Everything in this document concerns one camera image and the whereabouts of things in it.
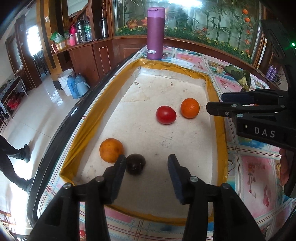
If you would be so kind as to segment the person's right hand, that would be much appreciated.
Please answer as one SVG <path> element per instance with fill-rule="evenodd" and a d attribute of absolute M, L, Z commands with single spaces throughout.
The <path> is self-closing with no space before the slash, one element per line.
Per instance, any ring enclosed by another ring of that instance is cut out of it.
<path fill-rule="evenodd" d="M 280 183 L 281 185 L 285 185 L 288 181 L 290 169 L 288 166 L 287 160 L 287 151 L 283 148 L 280 149 L 279 154 L 281 155 L 280 158 Z"/>

